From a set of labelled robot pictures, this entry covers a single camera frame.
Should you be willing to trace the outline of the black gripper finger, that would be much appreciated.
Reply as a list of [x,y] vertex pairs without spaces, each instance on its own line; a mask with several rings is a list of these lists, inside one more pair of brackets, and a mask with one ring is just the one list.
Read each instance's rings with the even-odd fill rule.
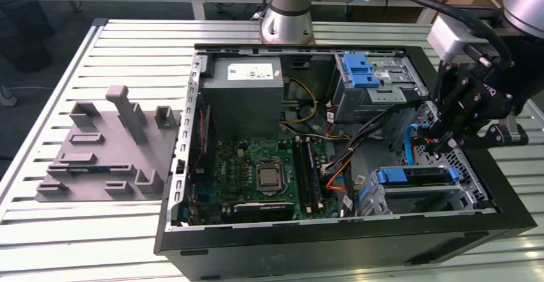
[[490,125],[483,136],[478,136],[471,129],[471,127],[467,130],[459,128],[452,121],[438,120],[428,129],[428,136],[434,142],[426,145],[426,151],[450,152],[455,148],[487,149],[510,142],[509,129],[501,123]]
[[439,63],[432,102],[436,118],[426,133],[432,140],[426,150],[451,150],[474,136],[473,116],[479,105],[479,91],[469,64]]

